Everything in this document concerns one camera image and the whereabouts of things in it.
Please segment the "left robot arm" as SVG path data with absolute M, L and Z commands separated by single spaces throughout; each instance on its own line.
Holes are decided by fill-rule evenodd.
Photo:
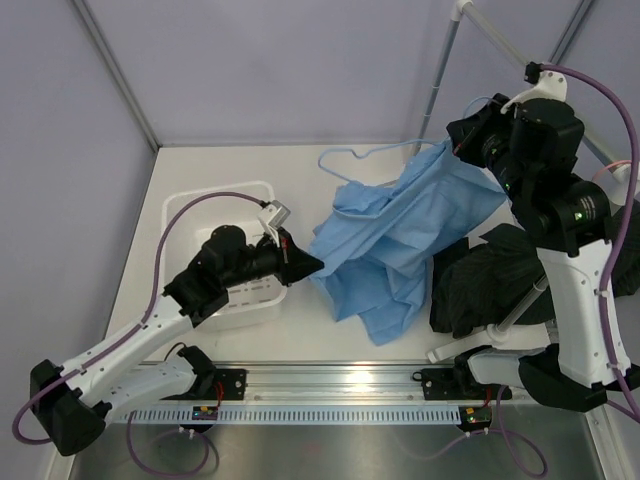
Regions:
M 270 276 L 288 287 L 323 267 L 284 228 L 250 245 L 241 228 L 218 227 L 140 320 L 61 365 L 45 359 L 34 366 L 30 410 L 48 442 L 71 456 L 91 445 L 118 415 L 148 401 L 183 394 L 204 398 L 214 389 L 216 368 L 197 347 L 148 374 L 131 370 L 226 306 L 231 288 Z

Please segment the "pink wire hanger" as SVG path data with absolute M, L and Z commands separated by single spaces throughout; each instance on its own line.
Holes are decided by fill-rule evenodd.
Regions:
M 606 175 L 609 175 L 617 184 L 627 185 L 629 183 L 630 169 L 630 160 L 615 161 L 596 172 L 591 178 L 591 181 L 596 182 L 599 179 L 604 178 Z

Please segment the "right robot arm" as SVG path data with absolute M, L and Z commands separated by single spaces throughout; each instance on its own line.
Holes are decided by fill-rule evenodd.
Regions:
M 446 131 L 461 161 L 488 169 L 532 237 L 551 291 L 559 340 L 529 351 L 474 349 L 452 374 L 474 397 L 488 384 L 525 390 L 541 405 L 588 412 L 613 389 L 639 386 L 617 327 L 606 262 L 613 251 L 609 200 L 573 172 L 584 124 L 565 102 L 512 102 L 497 94 Z

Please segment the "blue shirt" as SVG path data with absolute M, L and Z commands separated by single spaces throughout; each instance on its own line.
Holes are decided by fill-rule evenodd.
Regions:
M 370 341 L 400 338 L 428 298 L 429 260 L 465 238 L 506 200 L 444 140 L 412 157 L 391 186 L 350 180 L 335 194 L 309 251 L 324 267 L 311 281 L 337 321 L 361 319 Z

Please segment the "black striped shirt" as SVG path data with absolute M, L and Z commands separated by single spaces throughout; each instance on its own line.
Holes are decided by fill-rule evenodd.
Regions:
M 462 238 L 434 257 L 429 323 L 436 333 L 455 339 L 474 329 L 501 323 L 544 274 L 530 236 L 511 224 L 499 224 L 481 236 L 485 243 L 469 246 Z M 614 297 L 639 289 L 639 200 L 616 261 Z M 550 290 L 545 290 L 516 321 L 537 325 L 555 318 Z

